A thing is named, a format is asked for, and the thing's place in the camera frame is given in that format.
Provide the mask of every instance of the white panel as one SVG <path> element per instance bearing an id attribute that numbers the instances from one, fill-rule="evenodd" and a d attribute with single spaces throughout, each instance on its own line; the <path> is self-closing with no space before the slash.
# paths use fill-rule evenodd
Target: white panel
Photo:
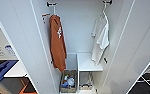
<path id="1" fill-rule="evenodd" d="M 56 93 L 30 1 L 0 1 L 0 27 L 39 94 Z"/>
<path id="2" fill-rule="evenodd" d="M 77 70 L 77 55 L 67 54 L 66 70 Z"/>
<path id="3" fill-rule="evenodd" d="M 119 85 L 125 70 L 144 39 L 150 27 L 150 2 L 135 1 L 129 19 L 124 26 L 121 41 L 115 52 L 107 79 L 102 87 L 103 94 L 112 93 Z"/>
<path id="4" fill-rule="evenodd" d="M 131 87 L 131 85 L 134 83 L 134 81 L 146 68 L 149 62 L 150 62 L 150 29 L 149 32 L 146 34 L 144 40 L 142 41 L 132 61 L 130 62 L 130 65 L 128 66 L 125 74 L 123 75 L 120 85 L 114 92 L 118 92 L 119 94 L 121 94 L 122 92 L 127 92 L 128 89 Z"/>
<path id="5" fill-rule="evenodd" d="M 113 0 L 113 4 L 107 7 L 107 15 L 111 15 L 111 16 L 108 16 L 110 20 L 110 46 L 107 48 L 107 50 L 105 50 L 105 53 L 103 55 L 103 58 L 105 57 L 107 59 L 107 64 L 103 58 L 101 60 L 101 64 L 103 66 L 104 71 L 93 72 L 93 75 L 94 75 L 93 77 L 95 80 L 94 83 L 95 83 L 95 87 L 98 88 L 98 92 L 101 92 L 101 93 L 103 92 L 102 86 L 105 81 L 109 67 L 111 65 L 111 61 L 114 56 L 115 50 L 117 48 L 117 43 L 119 42 L 119 38 L 121 36 L 122 29 L 127 19 L 132 2 L 133 2 L 132 0 L 129 0 L 129 1 L 128 0 L 127 1 Z"/>
<path id="6" fill-rule="evenodd" d="M 91 52 L 91 32 L 102 11 L 101 0 L 53 0 L 56 14 L 61 17 L 68 53 Z"/>
<path id="7" fill-rule="evenodd" d="M 57 93 L 59 93 L 59 83 L 61 79 L 61 72 L 53 67 L 53 63 L 51 63 L 52 58 L 51 58 L 51 53 L 50 53 L 50 15 L 43 17 L 42 15 L 44 14 L 51 14 L 50 8 L 46 6 L 47 1 L 46 0 L 32 0 L 34 11 L 35 11 L 35 16 L 37 19 L 37 25 L 40 30 L 40 36 L 41 36 L 41 41 L 43 43 L 43 48 L 45 51 L 45 57 L 48 61 L 48 66 L 50 68 L 50 72 L 52 74 L 52 79 L 53 83 L 55 86 L 55 90 Z"/>

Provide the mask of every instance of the white shelf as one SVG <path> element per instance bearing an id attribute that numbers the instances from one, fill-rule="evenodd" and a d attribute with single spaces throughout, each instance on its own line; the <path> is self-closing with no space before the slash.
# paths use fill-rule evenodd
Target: white shelf
<path id="1" fill-rule="evenodd" d="M 94 65 L 94 61 L 91 60 L 91 53 L 77 53 L 78 71 L 103 71 L 103 68 L 99 64 Z"/>
<path id="2" fill-rule="evenodd" d="M 18 61 L 5 75 L 4 77 L 23 77 L 27 73 L 25 72 L 22 62 Z"/>

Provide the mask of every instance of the floor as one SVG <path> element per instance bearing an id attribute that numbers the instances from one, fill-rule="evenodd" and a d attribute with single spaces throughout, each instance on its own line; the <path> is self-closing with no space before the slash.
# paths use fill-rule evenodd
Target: floor
<path id="1" fill-rule="evenodd" d="M 150 79 L 150 73 L 143 75 L 148 80 Z M 137 82 L 129 94 L 150 94 L 150 86 L 146 82 Z"/>

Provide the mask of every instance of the orange shirt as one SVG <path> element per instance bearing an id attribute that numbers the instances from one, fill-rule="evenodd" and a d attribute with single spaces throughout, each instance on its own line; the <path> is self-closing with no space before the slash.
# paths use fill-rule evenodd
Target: orange shirt
<path id="1" fill-rule="evenodd" d="M 52 15 L 50 17 L 51 28 L 51 53 L 54 61 L 54 66 L 61 72 L 66 69 L 65 58 L 66 47 L 64 44 L 63 30 L 60 22 L 60 17 Z"/>

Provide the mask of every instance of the hook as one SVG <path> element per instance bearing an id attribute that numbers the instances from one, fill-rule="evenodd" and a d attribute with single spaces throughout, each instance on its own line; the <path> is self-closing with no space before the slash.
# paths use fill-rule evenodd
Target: hook
<path id="1" fill-rule="evenodd" d="M 48 6 L 48 7 L 49 7 L 50 5 L 52 5 L 52 6 L 53 6 L 53 5 L 56 5 L 56 4 L 57 4 L 57 3 L 50 4 L 50 3 L 48 3 L 48 2 L 47 2 L 47 6 Z"/>
<path id="2" fill-rule="evenodd" d="M 112 0 L 107 2 L 107 1 L 103 1 L 104 3 L 109 3 L 110 5 L 112 4 Z"/>

